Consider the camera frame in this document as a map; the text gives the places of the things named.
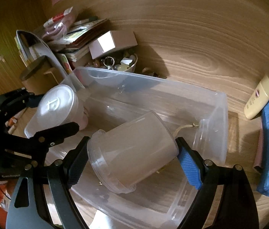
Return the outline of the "small white capped jar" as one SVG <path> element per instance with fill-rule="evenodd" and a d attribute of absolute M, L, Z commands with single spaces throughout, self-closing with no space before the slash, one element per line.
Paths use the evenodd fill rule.
<path fill-rule="evenodd" d="M 41 130 L 70 122 L 76 122 L 82 130 L 88 124 L 82 100 L 65 84 L 55 86 L 43 96 L 36 119 L 37 127 Z"/>

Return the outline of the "clear plastic cup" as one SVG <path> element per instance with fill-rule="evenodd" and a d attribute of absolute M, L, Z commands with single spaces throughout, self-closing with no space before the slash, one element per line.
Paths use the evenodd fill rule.
<path fill-rule="evenodd" d="M 179 149 L 162 119 L 150 111 L 108 132 L 95 132 L 87 154 L 101 183 L 120 194 L 133 192 L 137 183 L 173 160 Z"/>

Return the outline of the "brown ceramic mug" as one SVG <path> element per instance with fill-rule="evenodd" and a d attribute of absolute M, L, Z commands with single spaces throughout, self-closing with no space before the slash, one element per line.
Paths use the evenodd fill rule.
<path fill-rule="evenodd" d="M 27 91 L 35 95 L 45 94 L 63 80 L 47 56 L 41 56 L 29 64 L 19 78 Z"/>

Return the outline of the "white paper receipt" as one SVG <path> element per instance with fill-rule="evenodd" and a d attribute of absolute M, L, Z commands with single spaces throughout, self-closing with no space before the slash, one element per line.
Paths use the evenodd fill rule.
<path fill-rule="evenodd" d="M 29 31 L 16 30 L 17 48 L 26 67 L 41 56 L 46 56 L 52 67 L 55 67 L 63 78 L 67 77 L 63 65 L 48 47 L 48 45 L 35 34 Z"/>

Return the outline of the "fruit pattern box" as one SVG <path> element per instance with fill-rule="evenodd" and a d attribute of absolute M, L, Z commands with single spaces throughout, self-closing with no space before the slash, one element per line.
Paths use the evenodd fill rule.
<path fill-rule="evenodd" d="M 58 60 L 60 61 L 61 65 L 63 66 L 64 70 L 66 71 L 67 74 L 71 74 L 73 72 L 69 61 L 66 57 L 65 54 L 58 53 L 57 55 Z"/>

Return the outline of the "clear plastic storage bin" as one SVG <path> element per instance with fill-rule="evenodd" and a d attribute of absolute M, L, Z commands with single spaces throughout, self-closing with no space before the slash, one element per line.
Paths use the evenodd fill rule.
<path fill-rule="evenodd" d="M 227 97 L 191 84 L 135 73 L 79 67 L 64 81 L 80 101 L 65 114 L 51 96 L 24 129 L 27 138 L 59 123 L 81 130 L 51 147 L 46 162 L 66 156 L 88 136 L 89 161 L 73 192 L 129 228 L 177 228 L 197 190 L 177 159 L 182 137 L 204 159 L 225 163 Z"/>

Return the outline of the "stack of books papers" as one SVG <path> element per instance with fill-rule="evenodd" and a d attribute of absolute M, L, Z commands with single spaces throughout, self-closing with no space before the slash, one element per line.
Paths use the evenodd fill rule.
<path fill-rule="evenodd" d="M 55 53 L 73 57 L 77 52 L 88 51 L 88 45 L 106 31 L 108 22 L 108 19 L 98 19 L 75 26 L 65 36 L 51 40 L 47 45 Z"/>

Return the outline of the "bowl of trinkets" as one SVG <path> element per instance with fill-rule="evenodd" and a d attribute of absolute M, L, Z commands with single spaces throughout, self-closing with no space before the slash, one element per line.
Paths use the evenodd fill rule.
<path fill-rule="evenodd" d="M 92 62 L 85 64 L 84 66 L 134 73 L 137 62 L 138 56 L 135 53 L 129 54 L 126 52 L 123 56 L 108 55 L 102 58 L 97 58 Z"/>

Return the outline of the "small pink cardboard box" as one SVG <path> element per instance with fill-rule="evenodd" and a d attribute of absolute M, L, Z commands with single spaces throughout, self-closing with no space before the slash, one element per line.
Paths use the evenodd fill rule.
<path fill-rule="evenodd" d="M 108 31 L 89 44 L 93 60 L 124 49 L 137 46 L 133 31 Z"/>

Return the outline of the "cream lotion bottle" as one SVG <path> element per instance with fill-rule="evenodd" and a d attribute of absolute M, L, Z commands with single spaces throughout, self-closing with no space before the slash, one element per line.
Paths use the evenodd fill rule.
<path fill-rule="evenodd" d="M 269 76 L 265 75 L 258 83 L 251 97 L 244 107 L 244 114 L 248 120 L 256 117 L 269 101 Z"/>

